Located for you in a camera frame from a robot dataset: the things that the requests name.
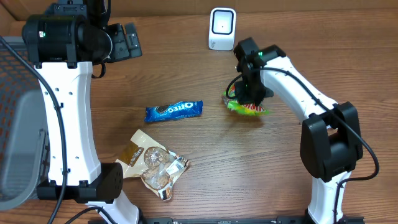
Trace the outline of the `Haribo gummy worms bag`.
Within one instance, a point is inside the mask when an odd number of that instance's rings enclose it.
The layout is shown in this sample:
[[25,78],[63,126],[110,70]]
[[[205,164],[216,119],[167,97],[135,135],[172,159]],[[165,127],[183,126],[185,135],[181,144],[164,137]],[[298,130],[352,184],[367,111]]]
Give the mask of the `Haribo gummy worms bag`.
[[240,105],[236,99],[227,98],[226,92],[223,93],[222,99],[227,109],[240,115],[261,116],[269,114],[269,111],[261,104],[259,106],[256,106],[254,103]]

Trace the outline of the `blue Oreo cookie pack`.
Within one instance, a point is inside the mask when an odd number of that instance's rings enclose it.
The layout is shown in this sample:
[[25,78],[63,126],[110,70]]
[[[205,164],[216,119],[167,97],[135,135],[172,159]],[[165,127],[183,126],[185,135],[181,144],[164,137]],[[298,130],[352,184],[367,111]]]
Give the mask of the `blue Oreo cookie pack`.
[[146,108],[144,121],[153,123],[158,121],[179,120],[199,116],[203,111],[202,101],[180,101],[172,105]]

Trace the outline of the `beige brown cookie bag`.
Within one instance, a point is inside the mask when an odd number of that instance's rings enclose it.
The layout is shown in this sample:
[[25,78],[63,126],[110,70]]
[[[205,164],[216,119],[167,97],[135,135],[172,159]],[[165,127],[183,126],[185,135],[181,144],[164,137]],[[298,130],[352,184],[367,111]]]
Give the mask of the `beige brown cookie bag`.
[[163,201],[172,198],[174,184],[190,165],[189,160],[166,149],[140,129],[116,162],[121,164],[125,179],[141,178]]

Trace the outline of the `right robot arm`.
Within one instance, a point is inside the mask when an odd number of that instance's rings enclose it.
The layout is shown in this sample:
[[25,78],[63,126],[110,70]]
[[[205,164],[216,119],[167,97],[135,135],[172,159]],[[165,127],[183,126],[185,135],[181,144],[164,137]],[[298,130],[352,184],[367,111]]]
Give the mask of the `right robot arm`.
[[259,49],[252,38],[235,46],[239,81],[234,98],[259,106],[278,95],[302,124],[300,157],[312,179],[312,197],[300,223],[364,223],[342,212],[345,179],[363,157],[358,112],[318,91],[276,45]]

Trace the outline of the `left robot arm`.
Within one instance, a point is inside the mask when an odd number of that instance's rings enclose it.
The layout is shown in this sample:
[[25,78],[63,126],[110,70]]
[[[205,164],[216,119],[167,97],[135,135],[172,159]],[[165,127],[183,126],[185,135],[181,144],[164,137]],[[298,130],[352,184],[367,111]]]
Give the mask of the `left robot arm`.
[[110,15],[109,1],[59,1],[23,26],[49,132],[49,172],[36,191],[41,200],[82,203],[108,223],[143,223],[140,209],[123,192],[121,164],[101,162],[93,137],[94,66],[141,54],[121,24],[109,23]]

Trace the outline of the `white barcode scanner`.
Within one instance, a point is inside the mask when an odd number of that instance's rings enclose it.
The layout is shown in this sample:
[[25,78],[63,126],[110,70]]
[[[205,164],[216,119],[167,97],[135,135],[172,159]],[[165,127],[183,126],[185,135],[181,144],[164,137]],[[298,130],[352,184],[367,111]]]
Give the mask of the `white barcode scanner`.
[[236,11],[227,7],[216,7],[210,13],[208,47],[211,50],[229,51],[234,48]]

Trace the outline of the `grey plastic basket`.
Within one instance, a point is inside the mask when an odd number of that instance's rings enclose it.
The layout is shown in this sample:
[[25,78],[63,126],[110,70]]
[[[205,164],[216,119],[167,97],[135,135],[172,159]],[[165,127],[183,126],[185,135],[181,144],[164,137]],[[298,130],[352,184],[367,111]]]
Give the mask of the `grey plastic basket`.
[[36,199],[49,146],[38,79],[1,47],[1,210]]

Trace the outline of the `cardboard back wall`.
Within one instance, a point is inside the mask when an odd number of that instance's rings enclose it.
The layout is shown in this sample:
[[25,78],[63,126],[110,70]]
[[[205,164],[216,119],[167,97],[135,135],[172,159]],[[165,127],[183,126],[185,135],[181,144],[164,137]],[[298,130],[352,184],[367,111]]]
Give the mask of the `cardboard back wall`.
[[209,14],[215,7],[238,13],[396,8],[397,0],[112,0],[113,17]]

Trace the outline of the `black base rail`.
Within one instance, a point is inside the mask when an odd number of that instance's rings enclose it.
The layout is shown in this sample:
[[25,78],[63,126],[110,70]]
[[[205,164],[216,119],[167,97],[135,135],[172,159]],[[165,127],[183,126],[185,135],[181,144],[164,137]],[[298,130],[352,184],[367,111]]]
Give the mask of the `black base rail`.
[[145,218],[139,224],[305,224],[312,223],[306,217],[277,217],[274,219],[172,219],[172,218]]

